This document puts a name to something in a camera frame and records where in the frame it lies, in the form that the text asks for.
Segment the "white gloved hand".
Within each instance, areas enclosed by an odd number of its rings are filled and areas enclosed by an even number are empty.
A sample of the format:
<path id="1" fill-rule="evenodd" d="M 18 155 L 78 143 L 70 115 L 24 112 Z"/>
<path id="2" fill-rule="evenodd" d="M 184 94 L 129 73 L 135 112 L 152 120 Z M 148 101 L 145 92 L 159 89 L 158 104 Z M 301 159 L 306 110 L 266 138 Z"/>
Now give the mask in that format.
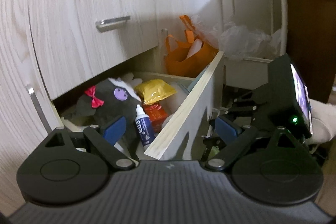
<path id="1" fill-rule="evenodd" d="M 310 101 L 313 135 L 306 140 L 308 145 L 331 141 L 336 135 L 336 107 L 316 100 Z"/>

